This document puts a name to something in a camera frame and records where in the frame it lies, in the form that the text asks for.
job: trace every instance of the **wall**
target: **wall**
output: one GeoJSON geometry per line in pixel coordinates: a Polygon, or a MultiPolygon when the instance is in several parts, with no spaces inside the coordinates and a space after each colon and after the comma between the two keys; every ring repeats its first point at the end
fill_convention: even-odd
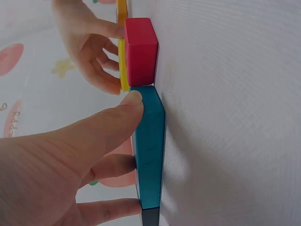
{"type": "Polygon", "coordinates": [[[300,225],[301,2],[132,4],[160,44],[161,225],[300,225]]]}
{"type": "MultiPolygon", "coordinates": [[[[115,5],[87,2],[99,17],[115,21],[115,5]]],[[[64,76],[52,73],[57,62],[66,59],[49,0],[0,0],[0,137],[54,130],[114,107],[125,96],[94,88],[75,67],[64,76]]],[[[80,189],[76,199],[95,202],[136,197],[135,185],[111,188],[98,183],[80,189]]],[[[140,226],[140,218],[127,217],[103,226],[140,226]]]]}

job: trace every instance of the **teal block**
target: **teal block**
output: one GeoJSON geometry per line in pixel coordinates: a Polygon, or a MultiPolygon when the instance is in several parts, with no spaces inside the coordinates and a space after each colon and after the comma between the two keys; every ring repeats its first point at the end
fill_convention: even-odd
{"type": "Polygon", "coordinates": [[[142,209],[160,206],[165,110],[153,86],[131,87],[142,94],[144,112],[132,135],[136,157],[136,186],[142,209]]]}

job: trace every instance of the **wooden block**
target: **wooden block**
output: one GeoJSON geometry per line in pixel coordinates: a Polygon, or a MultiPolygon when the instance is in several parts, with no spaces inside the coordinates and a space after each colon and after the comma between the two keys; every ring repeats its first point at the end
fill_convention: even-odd
{"type": "Polygon", "coordinates": [[[154,83],[158,40],[149,18],[125,22],[127,80],[131,87],[154,83]]]}
{"type": "Polygon", "coordinates": [[[126,60],[124,55],[124,39],[118,40],[118,55],[119,55],[121,89],[125,92],[128,92],[130,87],[127,82],[127,68],[126,68],[126,60]]]}
{"type": "Polygon", "coordinates": [[[117,23],[121,26],[124,26],[125,19],[127,19],[128,17],[127,0],[116,1],[116,15],[117,15],[117,23]]]}
{"type": "Polygon", "coordinates": [[[142,94],[144,112],[132,135],[136,158],[136,187],[142,209],[160,206],[165,110],[153,86],[131,87],[142,94]]]}

